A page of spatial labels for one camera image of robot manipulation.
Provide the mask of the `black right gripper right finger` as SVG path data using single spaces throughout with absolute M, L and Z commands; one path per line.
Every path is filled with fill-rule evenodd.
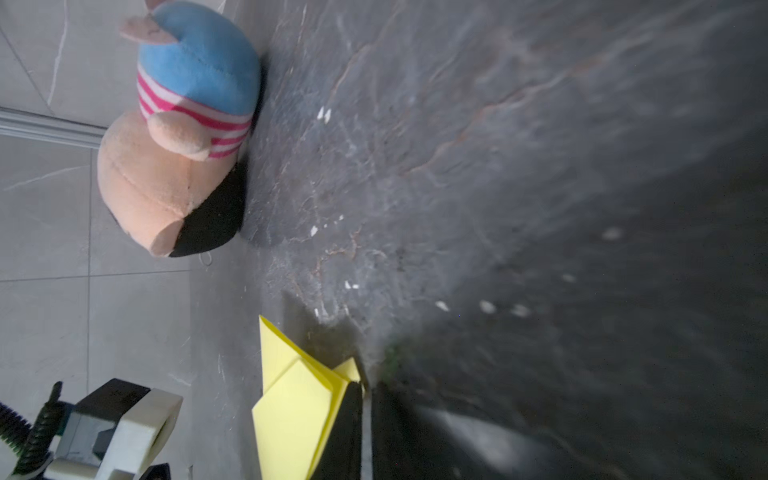
M 478 479 L 471 457 L 411 405 L 380 383 L 372 392 L 375 479 Z

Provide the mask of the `yellow square paper sheet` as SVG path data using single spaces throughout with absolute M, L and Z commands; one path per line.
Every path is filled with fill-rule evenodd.
M 252 409 L 263 479 L 310 479 L 332 404 L 350 382 L 365 386 L 354 358 L 331 369 L 261 316 L 262 396 Z

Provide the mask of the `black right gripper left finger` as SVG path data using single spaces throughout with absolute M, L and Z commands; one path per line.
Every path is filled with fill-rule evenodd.
M 310 479 L 361 478 L 363 392 L 350 382 L 334 400 L 329 430 Z

